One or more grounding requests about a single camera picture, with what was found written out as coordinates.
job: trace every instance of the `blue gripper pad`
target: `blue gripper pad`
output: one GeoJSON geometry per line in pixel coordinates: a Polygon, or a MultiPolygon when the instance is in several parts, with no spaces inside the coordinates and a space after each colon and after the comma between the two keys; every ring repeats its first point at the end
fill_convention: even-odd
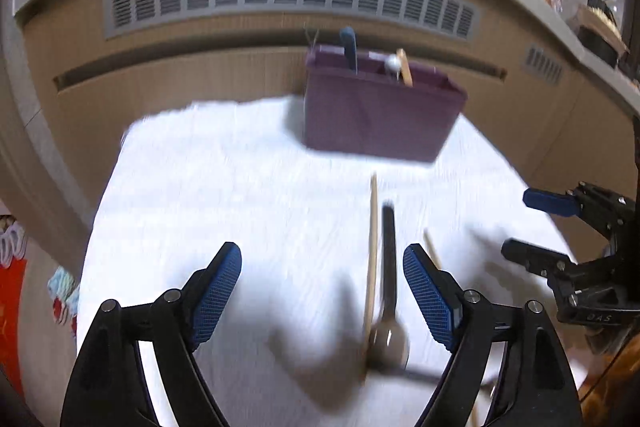
{"type": "Polygon", "coordinates": [[[462,320],[462,304],[456,290],[462,290],[453,277],[436,268],[420,245],[409,245],[404,250],[402,268],[434,340],[453,351],[462,320]]]}
{"type": "Polygon", "coordinates": [[[231,292],[236,286],[242,268],[240,249],[233,245],[226,253],[206,288],[202,299],[193,311],[191,347],[195,350],[207,342],[216,329],[231,292]]]}
{"type": "Polygon", "coordinates": [[[528,188],[522,195],[522,202],[529,208],[556,216],[571,217],[580,214],[580,203],[573,196],[556,194],[546,190],[528,188]]]}

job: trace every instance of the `purple plastic container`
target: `purple plastic container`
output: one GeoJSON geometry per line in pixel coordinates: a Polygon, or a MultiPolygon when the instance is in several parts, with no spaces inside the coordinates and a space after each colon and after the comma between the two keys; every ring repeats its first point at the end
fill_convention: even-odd
{"type": "Polygon", "coordinates": [[[385,73],[387,55],[317,46],[306,57],[305,144],[311,149],[433,162],[466,102],[436,68],[410,62],[414,87],[385,73]]]}

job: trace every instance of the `metal screw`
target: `metal screw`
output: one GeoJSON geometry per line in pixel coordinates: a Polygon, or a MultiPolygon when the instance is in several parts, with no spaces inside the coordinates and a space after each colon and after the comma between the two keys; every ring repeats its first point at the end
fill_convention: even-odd
{"type": "Polygon", "coordinates": [[[105,313],[109,313],[111,310],[113,310],[116,307],[116,304],[118,303],[114,301],[114,299],[107,299],[105,302],[103,302],[100,305],[100,309],[105,313]]]}
{"type": "Polygon", "coordinates": [[[534,313],[542,313],[542,310],[544,309],[542,307],[542,304],[540,304],[538,301],[529,301],[529,304],[527,304],[527,306],[534,313]]]}
{"type": "Polygon", "coordinates": [[[476,304],[480,302],[480,294],[476,290],[467,290],[465,292],[465,301],[476,304]]]}
{"type": "Polygon", "coordinates": [[[166,292],[164,292],[164,295],[162,295],[162,298],[167,302],[175,302],[181,296],[182,294],[180,293],[180,290],[177,290],[174,288],[172,290],[167,290],[166,292]]]}

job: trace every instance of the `floor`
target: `floor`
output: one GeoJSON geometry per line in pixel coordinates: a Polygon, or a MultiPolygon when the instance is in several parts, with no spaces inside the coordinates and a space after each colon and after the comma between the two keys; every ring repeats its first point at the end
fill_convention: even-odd
{"type": "Polygon", "coordinates": [[[58,427],[66,385],[76,360],[71,326],[57,325],[47,281],[58,264],[29,239],[18,314],[18,359],[27,405],[44,427],[58,427]]]}

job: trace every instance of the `spoon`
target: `spoon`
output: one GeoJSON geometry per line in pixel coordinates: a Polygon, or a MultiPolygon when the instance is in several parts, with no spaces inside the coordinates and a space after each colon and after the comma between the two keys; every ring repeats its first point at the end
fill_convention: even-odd
{"type": "Polygon", "coordinates": [[[385,203],[382,207],[382,313],[369,335],[369,367],[404,369],[409,358],[409,340],[396,319],[397,281],[394,208],[385,203]]]}

